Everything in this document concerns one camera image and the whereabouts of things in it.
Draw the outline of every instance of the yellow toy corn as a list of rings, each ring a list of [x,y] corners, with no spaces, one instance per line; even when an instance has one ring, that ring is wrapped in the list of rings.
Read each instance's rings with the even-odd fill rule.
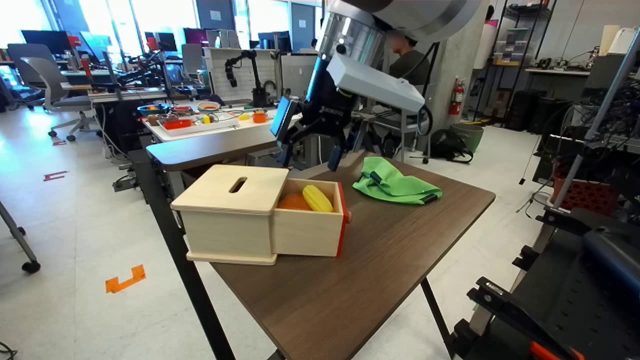
[[[333,206],[329,199],[314,185],[306,185],[302,190],[302,196],[304,196],[307,204],[309,204],[314,211],[333,213]]]

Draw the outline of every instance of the wooden box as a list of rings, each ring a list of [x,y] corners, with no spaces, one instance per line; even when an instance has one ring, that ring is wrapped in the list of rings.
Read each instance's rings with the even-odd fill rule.
[[[214,165],[172,203],[193,261],[272,265],[278,254],[338,256],[349,220],[340,183],[287,179],[284,168]],[[278,209],[313,184],[333,213]]]

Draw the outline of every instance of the red bowl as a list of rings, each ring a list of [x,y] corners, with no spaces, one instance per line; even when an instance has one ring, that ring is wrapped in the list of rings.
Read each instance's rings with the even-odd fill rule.
[[[169,120],[168,122],[165,122],[163,126],[167,130],[182,129],[183,127],[191,126],[191,120],[184,120],[184,119]]]

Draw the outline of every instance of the white floor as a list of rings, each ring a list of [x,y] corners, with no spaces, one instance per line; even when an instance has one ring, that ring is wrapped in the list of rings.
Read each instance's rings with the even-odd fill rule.
[[[62,120],[41,108],[0,114],[0,199],[28,232],[42,264],[26,275],[20,269],[26,256],[0,225],[0,341],[19,350],[16,359],[212,359],[142,194],[113,192],[111,183],[124,173],[102,157],[95,135],[52,146],[48,127]],[[429,275],[450,328],[472,314],[466,292],[480,276],[511,287],[517,274],[512,260],[538,234],[539,223],[515,213],[538,188],[531,181],[518,185],[535,141],[487,127],[470,165],[408,159],[497,196]],[[63,179],[43,181],[64,170]],[[534,204],[529,213],[541,207]],[[145,280],[106,293],[105,280],[128,279],[140,264]],[[275,349],[269,338],[209,265],[198,269],[236,358],[267,358]],[[447,358],[420,288],[355,358]]]

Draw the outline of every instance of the green bucket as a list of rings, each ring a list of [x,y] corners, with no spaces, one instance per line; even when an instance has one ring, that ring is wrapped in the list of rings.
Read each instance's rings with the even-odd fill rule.
[[[480,145],[480,140],[482,140],[482,134],[484,133],[484,129],[481,126],[461,122],[459,124],[453,124],[449,129],[455,131],[455,133],[465,141],[469,151],[476,152],[478,145]]]

